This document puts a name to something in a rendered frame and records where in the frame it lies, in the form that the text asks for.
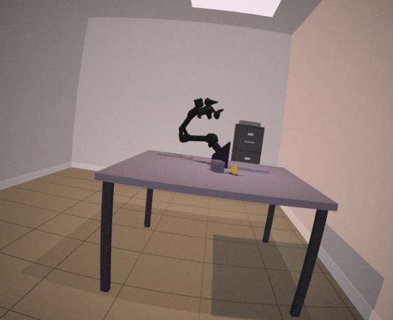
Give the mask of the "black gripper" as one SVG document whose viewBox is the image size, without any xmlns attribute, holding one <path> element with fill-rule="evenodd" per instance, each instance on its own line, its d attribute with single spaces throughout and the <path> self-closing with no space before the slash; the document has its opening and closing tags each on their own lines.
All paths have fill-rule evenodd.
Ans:
<svg viewBox="0 0 393 320">
<path fill-rule="evenodd" d="M 204 102 L 206 104 L 206 106 L 204 107 L 206 109 L 206 115 L 208 115 L 209 113 L 214 113 L 214 117 L 215 119 L 219 119 L 220 118 L 220 113 L 224 110 L 224 109 L 219 109 L 218 111 L 215 111 L 215 109 L 212 107 L 213 104 L 217 103 L 217 101 L 212 101 L 211 99 L 207 98 Z"/>
</svg>

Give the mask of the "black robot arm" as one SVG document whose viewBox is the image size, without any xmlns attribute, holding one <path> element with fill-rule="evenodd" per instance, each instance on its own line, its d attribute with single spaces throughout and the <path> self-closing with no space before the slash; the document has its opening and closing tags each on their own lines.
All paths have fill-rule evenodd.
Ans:
<svg viewBox="0 0 393 320">
<path fill-rule="evenodd" d="M 197 118 L 201 118 L 202 115 L 206 115 L 206 109 L 203 107 L 204 102 L 203 99 L 194 99 L 195 107 L 191 109 L 188 114 L 187 118 L 183 121 L 181 126 L 179 127 L 179 140 L 182 143 L 188 141 L 205 141 L 208 143 L 208 147 L 212 147 L 214 151 L 217 153 L 223 147 L 221 147 L 218 143 L 218 136 L 213 133 L 208 133 L 207 135 L 190 135 L 187 134 L 187 130 L 185 129 L 188 123 L 194 118 L 196 115 Z M 184 134 L 183 134 L 184 133 Z"/>
</svg>

